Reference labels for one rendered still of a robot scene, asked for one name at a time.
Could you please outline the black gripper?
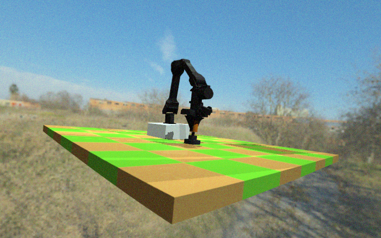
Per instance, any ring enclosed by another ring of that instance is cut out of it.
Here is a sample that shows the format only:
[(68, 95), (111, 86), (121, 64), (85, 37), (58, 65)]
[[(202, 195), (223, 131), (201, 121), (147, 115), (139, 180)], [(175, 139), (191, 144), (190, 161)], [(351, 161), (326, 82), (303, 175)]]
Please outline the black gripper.
[(193, 124), (194, 124), (194, 120), (198, 120), (198, 125), (200, 123), (200, 121), (202, 119), (204, 119), (204, 117), (208, 117), (207, 115), (205, 115), (204, 113), (197, 113), (196, 112), (196, 109), (197, 109), (197, 106), (199, 103), (201, 103), (200, 105), (203, 104), (202, 100), (198, 100), (198, 99), (191, 99), (191, 101), (189, 101), (190, 103), (190, 109), (182, 109), (181, 110), (181, 114), (183, 115), (187, 115), (185, 116), (186, 119), (187, 119), (187, 122), (189, 124), (189, 127), (190, 127), (190, 130), (193, 129)]

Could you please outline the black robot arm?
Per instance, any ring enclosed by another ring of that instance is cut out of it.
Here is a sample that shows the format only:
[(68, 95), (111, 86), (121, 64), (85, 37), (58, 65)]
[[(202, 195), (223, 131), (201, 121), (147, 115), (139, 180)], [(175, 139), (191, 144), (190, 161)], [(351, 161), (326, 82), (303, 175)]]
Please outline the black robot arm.
[[(174, 123), (174, 114), (177, 115), (179, 102), (177, 101), (177, 94), (179, 88), (180, 77), (183, 74), (184, 70), (189, 76), (190, 85), (193, 88), (190, 89), (191, 99), (205, 100), (211, 99), (213, 97), (213, 90), (210, 88), (210, 85), (207, 85), (205, 78), (197, 73), (197, 71), (192, 66), (189, 59), (179, 59), (171, 62), (171, 72), (172, 72), (172, 82), (170, 88), (170, 95), (167, 99), (165, 106), (162, 110), (162, 114), (165, 114), (166, 124), (176, 124)], [(212, 107), (205, 107), (198, 104), (196, 112), (204, 113), (205, 115), (210, 115), (212, 113)], [(166, 113), (171, 112), (171, 113)]]

